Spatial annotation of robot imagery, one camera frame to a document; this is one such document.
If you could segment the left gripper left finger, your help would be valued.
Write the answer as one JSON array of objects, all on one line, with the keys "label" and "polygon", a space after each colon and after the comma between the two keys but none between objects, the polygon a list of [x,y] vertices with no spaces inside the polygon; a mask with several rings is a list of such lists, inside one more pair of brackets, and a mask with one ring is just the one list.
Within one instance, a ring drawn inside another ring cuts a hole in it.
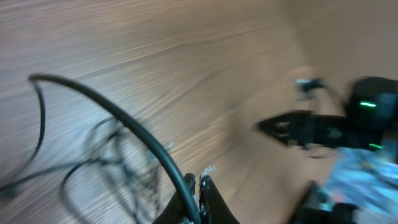
[{"label": "left gripper left finger", "polygon": [[[195,196],[195,175],[187,173],[184,179],[188,185],[190,195],[194,202],[196,202]],[[164,208],[163,212],[154,220],[153,224],[189,224],[192,223],[187,215],[185,214],[185,207],[182,203],[182,199],[179,194],[175,192]]]}]

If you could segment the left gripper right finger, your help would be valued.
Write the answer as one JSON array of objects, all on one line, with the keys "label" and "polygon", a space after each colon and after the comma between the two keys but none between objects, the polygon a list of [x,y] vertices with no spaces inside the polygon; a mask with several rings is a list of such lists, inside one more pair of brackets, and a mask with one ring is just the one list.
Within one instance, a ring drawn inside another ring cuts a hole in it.
[{"label": "left gripper right finger", "polygon": [[200,179],[201,224],[239,224],[209,175]]}]

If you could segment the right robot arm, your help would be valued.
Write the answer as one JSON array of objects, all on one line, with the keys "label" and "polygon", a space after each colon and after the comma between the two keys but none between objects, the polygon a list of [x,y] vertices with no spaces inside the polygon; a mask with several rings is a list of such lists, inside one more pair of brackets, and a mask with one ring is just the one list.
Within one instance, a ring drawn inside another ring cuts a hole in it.
[{"label": "right robot arm", "polygon": [[321,79],[297,80],[305,100],[324,89],[342,115],[293,110],[264,119],[260,132],[286,146],[335,163],[324,184],[311,181],[292,212],[290,223],[397,222],[397,82],[363,77],[351,84],[347,99]]}]

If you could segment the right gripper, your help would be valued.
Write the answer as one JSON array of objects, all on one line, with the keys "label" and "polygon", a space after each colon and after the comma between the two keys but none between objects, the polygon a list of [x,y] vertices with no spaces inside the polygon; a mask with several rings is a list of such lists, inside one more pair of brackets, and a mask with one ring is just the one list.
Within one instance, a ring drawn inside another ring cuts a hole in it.
[{"label": "right gripper", "polygon": [[256,123],[262,134],[285,146],[320,144],[375,151],[383,132],[357,127],[343,116],[313,115],[309,110],[292,110]]}]

